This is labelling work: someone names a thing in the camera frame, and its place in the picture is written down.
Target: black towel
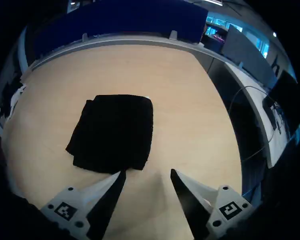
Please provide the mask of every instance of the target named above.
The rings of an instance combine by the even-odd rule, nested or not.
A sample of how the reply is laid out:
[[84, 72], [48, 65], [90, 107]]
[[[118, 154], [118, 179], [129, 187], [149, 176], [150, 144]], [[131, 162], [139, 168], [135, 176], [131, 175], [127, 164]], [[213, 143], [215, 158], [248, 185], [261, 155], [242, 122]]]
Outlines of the black towel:
[[133, 95], [98, 95], [87, 100], [66, 150], [73, 165], [103, 173], [142, 170], [150, 153], [153, 107]]

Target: window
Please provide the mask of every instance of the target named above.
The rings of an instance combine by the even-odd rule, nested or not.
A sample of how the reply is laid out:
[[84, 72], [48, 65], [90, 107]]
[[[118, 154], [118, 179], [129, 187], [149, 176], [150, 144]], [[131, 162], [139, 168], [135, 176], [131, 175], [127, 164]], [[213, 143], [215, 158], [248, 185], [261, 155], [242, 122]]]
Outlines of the window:
[[212, 17], [207, 17], [206, 22], [213, 22], [213, 18]]
[[268, 44], [265, 44], [265, 45], [264, 45], [264, 48], [263, 48], [263, 50], [262, 50], [262, 55], [264, 56], [264, 58], [267, 58], [268, 51], [269, 51], [269, 45], [268, 45]]
[[220, 25], [220, 26], [226, 26], [226, 21], [221, 20], [221, 19], [215, 19], [215, 24]]
[[217, 31], [211, 27], [208, 27], [207, 31], [206, 31], [206, 34], [205, 35], [208, 35], [208, 36], [212, 36], [216, 33]]

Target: table surface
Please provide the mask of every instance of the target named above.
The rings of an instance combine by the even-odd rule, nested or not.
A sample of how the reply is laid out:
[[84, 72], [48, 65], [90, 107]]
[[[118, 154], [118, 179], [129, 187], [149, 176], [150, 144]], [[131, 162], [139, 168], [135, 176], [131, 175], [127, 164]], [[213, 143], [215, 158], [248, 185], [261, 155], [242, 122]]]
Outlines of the table surface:
[[170, 169], [241, 193], [238, 145], [226, 108], [196, 58], [185, 51], [116, 45], [73, 52], [40, 66], [5, 127], [2, 148], [22, 194], [38, 208], [66, 186], [109, 176], [72, 165], [65, 151], [87, 99], [148, 96], [154, 131], [148, 162], [127, 179], [104, 239], [193, 239]]
[[[245, 74], [244, 72], [240, 71], [235, 66], [225, 63], [227, 68], [235, 74], [237, 77], [236, 80], [239, 80], [241, 82], [241, 86], [253, 86], [255, 88], [260, 89], [263, 92], [266, 92], [257, 82], [255, 82], [250, 76]], [[277, 161], [279, 160], [284, 148], [286, 147], [288, 143], [287, 138], [287, 132], [285, 129], [284, 122], [282, 122], [282, 118], [279, 116], [277, 111], [274, 111], [274, 117], [276, 120], [278, 120], [279, 125], [281, 126], [281, 133], [279, 132], [278, 127], [273, 131], [270, 119], [268, 118], [268, 115], [263, 109], [262, 101], [266, 97], [266, 94], [254, 89], [247, 87], [243, 92], [248, 92], [250, 99], [253, 101], [253, 104], [255, 105], [254, 110], [258, 111], [258, 114], [260, 115], [262, 124], [264, 126], [264, 129], [266, 131], [266, 137], [268, 141], [271, 139], [269, 143], [265, 142], [265, 144], [269, 145], [270, 150], [270, 158], [268, 158], [267, 164], [268, 167], [273, 167]]]

